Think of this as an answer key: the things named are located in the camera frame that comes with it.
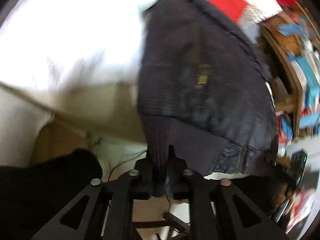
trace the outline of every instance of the zipper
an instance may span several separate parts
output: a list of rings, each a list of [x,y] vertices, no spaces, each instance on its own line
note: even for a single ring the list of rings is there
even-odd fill
[[[207,84],[209,67],[211,67],[209,64],[198,65],[198,82],[195,85],[195,88],[202,89]]]
[[[242,154],[243,154],[243,149],[241,148],[240,151],[239,151],[238,159],[237,159],[236,171],[239,168],[239,165],[240,165],[240,162],[241,162],[241,158],[242,158]]]

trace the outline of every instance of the black cloth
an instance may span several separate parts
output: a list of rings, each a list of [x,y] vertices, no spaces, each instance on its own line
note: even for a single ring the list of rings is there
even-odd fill
[[[101,166],[84,149],[28,168],[0,167],[0,239],[31,239],[94,178],[102,178]]]
[[[138,111],[163,179],[169,145],[202,175],[271,175],[271,75],[246,36],[206,0],[159,0],[150,15]]]

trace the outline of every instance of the bolt head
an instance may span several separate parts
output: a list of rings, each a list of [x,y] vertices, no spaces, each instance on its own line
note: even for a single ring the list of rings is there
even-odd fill
[[[183,171],[183,174],[186,175],[186,176],[191,176],[193,174],[193,170],[191,169],[185,169]]]
[[[99,186],[100,184],[102,183],[102,180],[101,179],[92,179],[91,181],[90,181],[90,184],[92,185],[92,186]]]
[[[129,175],[130,176],[138,176],[139,175],[139,171],[138,170],[131,170],[131,171],[129,171]]]

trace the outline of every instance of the cable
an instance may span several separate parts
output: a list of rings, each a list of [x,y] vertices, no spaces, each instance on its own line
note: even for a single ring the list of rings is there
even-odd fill
[[[130,159],[127,159],[127,160],[125,160],[125,161],[123,161],[123,162],[120,162],[118,165],[114,166],[114,167],[112,168],[110,174],[109,174],[108,182],[110,181],[111,174],[113,173],[113,171],[114,171],[116,168],[120,167],[121,165],[123,165],[123,164],[125,164],[125,163],[128,163],[128,162],[130,162],[130,161],[135,160],[136,158],[138,158],[138,157],[140,157],[142,154],[144,154],[146,151],[147,151],[147,150],[144,150],[144,151],[138,153],[137,156],[132,157],[132,158],[130,158]]]
[[[109,160],[108,160],[108,164],[109,164],[109,174],[110,174],[110,172],[111,172],[111,163],[110,163]]]
[[[284,201],[281,203],[281,205],[279,205],[279,207],[281,207],[289,198],[292,197],[293,193],[296,192],[296,190],[298,189],[298,187],[299,187],[299,185],[300,185],[300,182],[301,182],[301,180],[302,180],[302,177],[303,177],[303,176],[300,177],[299,183],[298,183],[298,185],[296,186],[296,188],[294,189],[294,191],[290,194],[289,197],[287,197],[287,198],[284,199]]]
[[[167,201],[169,202],[169,208],[168,208],[168,213],[169,213],[169,212],[170,212],[170,209],[171,209],[171,202],[170,202],[170,200],[169,200],[169,198],[168,198],[167,193],[165,194],[165,196],[166,196],[166,198],[167,198]]]
[[[176,231],[178,234],[187,234],[186,232],[180,232],[179,230],[172,228],[174,231]]]

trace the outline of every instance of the clutter on shelf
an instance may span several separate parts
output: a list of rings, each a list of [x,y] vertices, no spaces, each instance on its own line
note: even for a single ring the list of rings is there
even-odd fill
[[[291,119],[288,114],[281,114],[277,116],[277,124],[279,133],[278,156],[282,157],[285,154],[286,147],[291,144],[293,139]]]
[[[277,115],[281,121],[283,113],[292,118],[293,138],[315,136],[320,123],[318,27],[300,0],[282,8],[260,24],[261,35],[279,62],[270,82]]]

